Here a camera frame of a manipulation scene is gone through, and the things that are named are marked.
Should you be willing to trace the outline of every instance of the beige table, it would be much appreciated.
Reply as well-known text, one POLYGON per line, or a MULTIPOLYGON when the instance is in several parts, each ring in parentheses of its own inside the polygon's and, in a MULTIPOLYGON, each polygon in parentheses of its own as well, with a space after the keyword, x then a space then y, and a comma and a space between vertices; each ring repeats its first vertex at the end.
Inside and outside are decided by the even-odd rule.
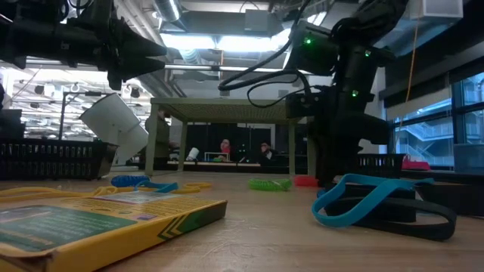
MULTIPOLYGON (((270 104, 273 100, 255 100, 256 104, 270 104)), ((183 171, 185 162, 187 126, 189 122, 213 123, 259 123, 289 126, 289 173, 296 174, 295 127, 299 119, 287 119, 284 102, 259 109, 249 104, 247 99, 192 99, 192 98, 151 98, 151 116, 164 110, 183 122, 181 130, 180 157, 178 170, 183 171)), ((150 118, 151 127, 156 131, 156 118, 150 118)), ((156 133, 150 133, 146 149, 146 175, 152 175, 156 133)), ((315 148, 308 142, 308 173, 315 175, 315 148)))
MULTIPOLYGON (((179 172, 153 177, 155 182, 211 182, 213 188, 197 196, 228 200, 225 218, 102 271, 484 270, 484 221, 480 219, 459 217, 454 237, 445 243, 360 227, 332 229, 318 224, 310 212, 317 189, 296 188, 286 193, 271 193, 247 188, 249 178, 267 177, 287 175, 179 172)), ((61 186, 63 190, 90 191, 108 185, 109 181, 0 182, 0 189, 61 186)))

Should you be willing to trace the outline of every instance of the wooden table surface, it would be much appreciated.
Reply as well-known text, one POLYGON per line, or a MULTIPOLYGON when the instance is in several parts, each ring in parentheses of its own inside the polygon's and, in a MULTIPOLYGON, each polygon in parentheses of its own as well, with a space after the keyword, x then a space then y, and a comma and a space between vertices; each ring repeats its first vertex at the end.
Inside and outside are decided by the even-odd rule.
MULTIPOLYGON (((249 178, 286 175, 175 173, 158 182, 210 182, 198 196, 227 199, 225 219, 119 261, 102 271, 484 271, 484 221, 459 217, 445 243, 369 230, 333 229, 312 216, 317 189, 262 192, 249 178)), ((0 182, 0 189, 46 186, 90 191, 101 181, 0 182)))

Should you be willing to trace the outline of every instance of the red object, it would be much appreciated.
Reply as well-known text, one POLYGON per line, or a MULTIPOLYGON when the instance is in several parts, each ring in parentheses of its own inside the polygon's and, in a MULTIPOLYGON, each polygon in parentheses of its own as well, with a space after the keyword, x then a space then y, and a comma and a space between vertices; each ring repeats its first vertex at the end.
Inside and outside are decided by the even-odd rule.
POLYGON ((308 175, 300 175, 294 178, 294 184, 301 187, 318 187, 318 179, 308 175))
POLYGON ((430 171, 430 164, 428 162, 412 162, 409 156, 405 156, 403 158, 402 169, 430 171))

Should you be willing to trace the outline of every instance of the green coiled cord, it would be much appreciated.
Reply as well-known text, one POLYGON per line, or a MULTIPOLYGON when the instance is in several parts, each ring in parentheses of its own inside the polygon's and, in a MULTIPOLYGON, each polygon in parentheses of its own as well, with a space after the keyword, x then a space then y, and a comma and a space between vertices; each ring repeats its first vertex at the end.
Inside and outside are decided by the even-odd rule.
POLYGON ((291 186, 292 182, 289 179, 249 179, 249 188, 252 190, 264 190, 271 192, 288 191, 291 186))

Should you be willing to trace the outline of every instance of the orange cord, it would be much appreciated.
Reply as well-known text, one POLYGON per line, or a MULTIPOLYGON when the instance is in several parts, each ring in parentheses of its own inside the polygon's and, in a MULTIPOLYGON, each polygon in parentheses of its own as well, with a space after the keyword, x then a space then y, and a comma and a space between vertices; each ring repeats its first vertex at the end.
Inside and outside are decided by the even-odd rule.
MULTIPOLYGON (((417 53, 418 25, 419 25, 419 22, 420 22, 420 16, 422 15, 422 6, 423 6, 423 4, 420 4, 419 10, 418 10, 417 24, 415 25, 414 47, 413 47, 413 51, 411 53, 410 76, 408 77, 407 97, 405 98, 405 104, 408 102, 408 99, 410 99, 411 81, 414 77, 415 55, 417 53)), ((405 115, 400 116, 399 132, 402 131, 404 117, 405 117, 405 115)), ((399 141, 399 137, 397 136, 395 143, 393 144, 393 152, 396 151, 396 143, 398 141, 399 141)))

